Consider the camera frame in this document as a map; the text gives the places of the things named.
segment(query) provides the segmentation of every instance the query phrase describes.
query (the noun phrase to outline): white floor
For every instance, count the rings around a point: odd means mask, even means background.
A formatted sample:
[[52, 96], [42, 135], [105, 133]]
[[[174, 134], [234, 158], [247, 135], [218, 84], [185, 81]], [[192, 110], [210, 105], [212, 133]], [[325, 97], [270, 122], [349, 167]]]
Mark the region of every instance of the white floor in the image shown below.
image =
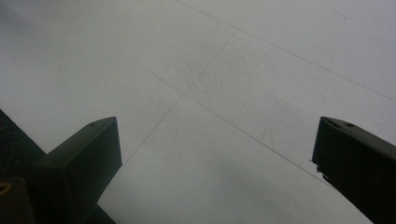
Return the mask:
[[0, 0], [0, 108], [49, 152], [116, 116], [121, 223], [370, 223], [320, 116], [396, 144], [396, 2]]

